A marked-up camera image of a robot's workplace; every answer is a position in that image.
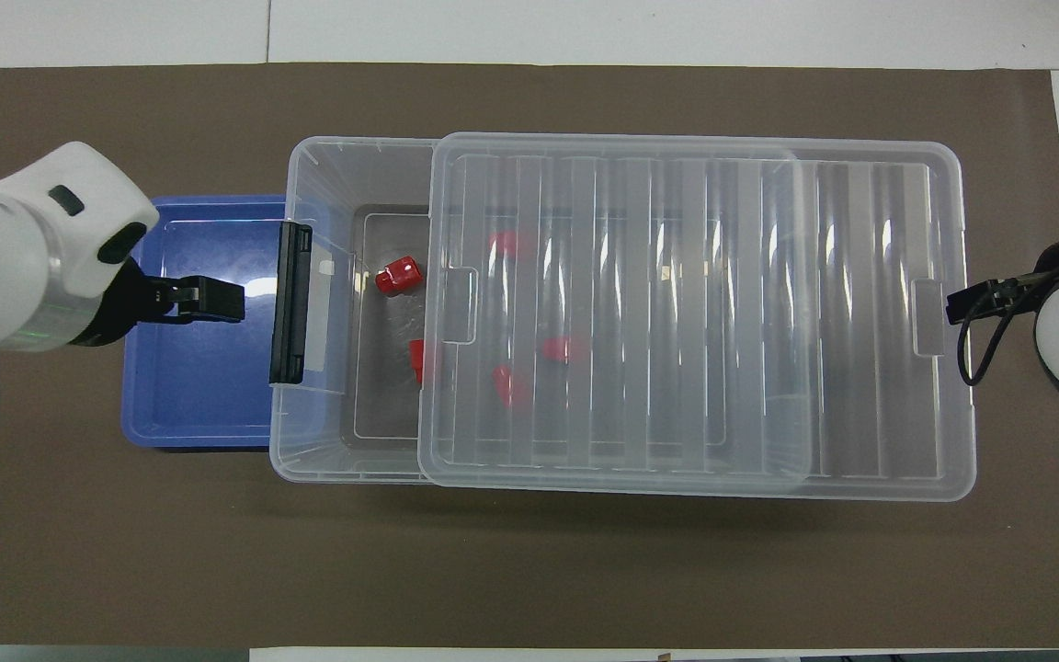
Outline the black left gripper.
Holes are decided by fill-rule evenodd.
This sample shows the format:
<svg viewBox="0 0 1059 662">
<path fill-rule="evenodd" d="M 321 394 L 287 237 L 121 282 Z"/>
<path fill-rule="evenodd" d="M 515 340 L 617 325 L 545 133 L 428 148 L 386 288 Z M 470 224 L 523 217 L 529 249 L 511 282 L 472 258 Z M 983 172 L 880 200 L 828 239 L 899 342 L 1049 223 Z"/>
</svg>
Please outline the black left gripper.
<svg viewBox="0 0 1059 662">
<path fill-rule="evenodd" d="M 102 293 L 97 314 L 73 344 L 112 344 L 139 324 L 236 324 L 245 318 L 245 289 L 235 282 L 207 276 L 152 278 L 142 271 L 138 261 L 125 260 Z"/>
</svg>

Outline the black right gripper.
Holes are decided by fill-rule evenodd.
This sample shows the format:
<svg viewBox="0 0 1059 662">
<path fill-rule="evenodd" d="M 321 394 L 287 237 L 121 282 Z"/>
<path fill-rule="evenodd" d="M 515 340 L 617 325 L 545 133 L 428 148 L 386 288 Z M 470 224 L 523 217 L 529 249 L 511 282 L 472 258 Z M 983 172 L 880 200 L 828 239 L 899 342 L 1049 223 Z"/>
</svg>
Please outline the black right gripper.
<svg viewBox="0 0 1059 662">
<path fill-rule="evenodd" d="M 1045 272 L 976 282 L 946 297 L 946 320 L 962 325 L 995 314 L 1034 314 L 1045 298 Z"/>
</svg>

